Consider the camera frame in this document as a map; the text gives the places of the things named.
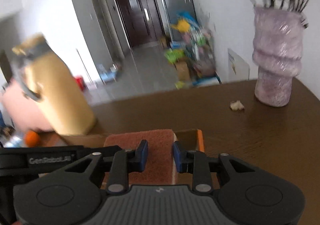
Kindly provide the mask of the brown scouring sponge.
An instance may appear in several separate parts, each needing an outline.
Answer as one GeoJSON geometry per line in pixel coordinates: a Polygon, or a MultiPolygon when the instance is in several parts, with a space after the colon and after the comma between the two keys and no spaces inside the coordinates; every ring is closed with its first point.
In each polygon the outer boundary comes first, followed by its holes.
{"type": "Polygon", "coordinates": [[[148,141],[148,159],[145,170],[129,174],[129,185],[173,185],[176,170],[172,156],[175,133],[170,129],[159,129],[135,133],[109,135],[104,146],[118,145],[122,149],[135,149],[142,140],[148,141]]]}

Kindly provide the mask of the red cardboard box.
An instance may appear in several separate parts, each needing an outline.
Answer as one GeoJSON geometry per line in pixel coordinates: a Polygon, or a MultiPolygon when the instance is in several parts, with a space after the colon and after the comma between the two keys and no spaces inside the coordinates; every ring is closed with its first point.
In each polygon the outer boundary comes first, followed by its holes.
{"type": "MultiPolygon", "coordinates": [[[[199,129],[191,129],[186,131],[174,132],[176,141],[179,141],[184,149],[204,152],[204,140],[202,131],[199,129]]],[[[106,138],[111,134],[89,134],[84,136],[64,136],[61,137],[56,133],[42,133],[41,145],[44,147],[67,146],[67,145],[83,145],[85,147],[97,148],[104,147],[106,138]]],[[[176,171],[175,184],[190,184],[190,174],[179,174],[176,171]]]]}

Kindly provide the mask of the orange fruit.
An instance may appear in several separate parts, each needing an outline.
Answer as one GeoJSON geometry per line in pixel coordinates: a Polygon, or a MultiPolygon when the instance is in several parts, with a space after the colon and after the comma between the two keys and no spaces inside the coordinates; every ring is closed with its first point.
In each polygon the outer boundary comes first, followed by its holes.
{"type": "Polygon", "coordinates": [[[25,146],[37,147],[41,143],[41,137],[34,131],[27,131],[23,137],[25,146]]]}

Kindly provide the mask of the pink small suitcase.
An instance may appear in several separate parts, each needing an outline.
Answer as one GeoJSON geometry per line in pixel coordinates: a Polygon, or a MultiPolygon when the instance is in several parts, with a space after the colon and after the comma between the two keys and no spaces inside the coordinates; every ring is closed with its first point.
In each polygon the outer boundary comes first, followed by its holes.
{"type": "Polygon", "coordinates": [[[9,85],[1,92],[1,103],[12,119],[15,128],[22,131],[52,132],[49,121],[37,106],[37,103],[24,96],[18,82],[12,78],[9,85]]]}

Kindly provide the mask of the small crumpled paper scrap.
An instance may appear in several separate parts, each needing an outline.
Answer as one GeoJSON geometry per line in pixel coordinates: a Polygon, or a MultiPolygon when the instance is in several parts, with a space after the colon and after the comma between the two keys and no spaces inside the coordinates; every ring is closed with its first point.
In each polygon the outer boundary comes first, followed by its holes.
{"type": "Polygon", "coordinates": [[[243,111],[245,109],[244,105],[239,100],[231,102],[229,107],[232,111],[243,111]]]}

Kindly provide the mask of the yellow thermos jug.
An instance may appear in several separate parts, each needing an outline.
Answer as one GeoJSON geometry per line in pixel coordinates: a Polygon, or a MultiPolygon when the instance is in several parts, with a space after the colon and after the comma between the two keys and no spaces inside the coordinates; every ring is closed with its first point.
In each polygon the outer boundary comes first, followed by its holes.
{"type": "Polygon", "coordinates": [[[53,130],[60,135],[87,134],[96,117],[69,68],[44,36],[32,36],[12,51],[15,80],[53,130]]]}

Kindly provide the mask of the colourful clutter pile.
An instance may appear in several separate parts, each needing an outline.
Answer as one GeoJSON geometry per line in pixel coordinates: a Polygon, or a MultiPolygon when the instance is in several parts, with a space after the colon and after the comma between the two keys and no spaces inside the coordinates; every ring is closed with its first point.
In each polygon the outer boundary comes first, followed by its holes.
{"type": "Polygon", "coordinates": [[[220,85],[211,30],[201,26],[185,11],[177,14],[177,23],[172,24],[171,29],[182,38],[180,41],[172,40],[164,54],[176,70],[176,89],[220,85]]]}

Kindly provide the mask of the purple glass vase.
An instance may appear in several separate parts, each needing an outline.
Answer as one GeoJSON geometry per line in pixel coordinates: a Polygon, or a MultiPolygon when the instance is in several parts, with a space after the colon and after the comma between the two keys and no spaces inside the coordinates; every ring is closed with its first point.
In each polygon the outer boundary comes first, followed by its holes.
{"type": "Polygon", "coordinates": [[[293,78],[302,69],[304,17],[256,6],[253,62],[258,66],[255,97],[272,107],[289,103],[293,78]]]}

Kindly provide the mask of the dark entrance door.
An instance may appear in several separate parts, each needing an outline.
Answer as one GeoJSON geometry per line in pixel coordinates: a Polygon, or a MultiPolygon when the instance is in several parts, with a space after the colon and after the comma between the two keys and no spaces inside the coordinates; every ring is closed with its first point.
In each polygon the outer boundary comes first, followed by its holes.
{"type": "Polygon", "coordinates": [[[164,34],[156,0],[116,0],[131,47],[157,42],[164,34]]]}

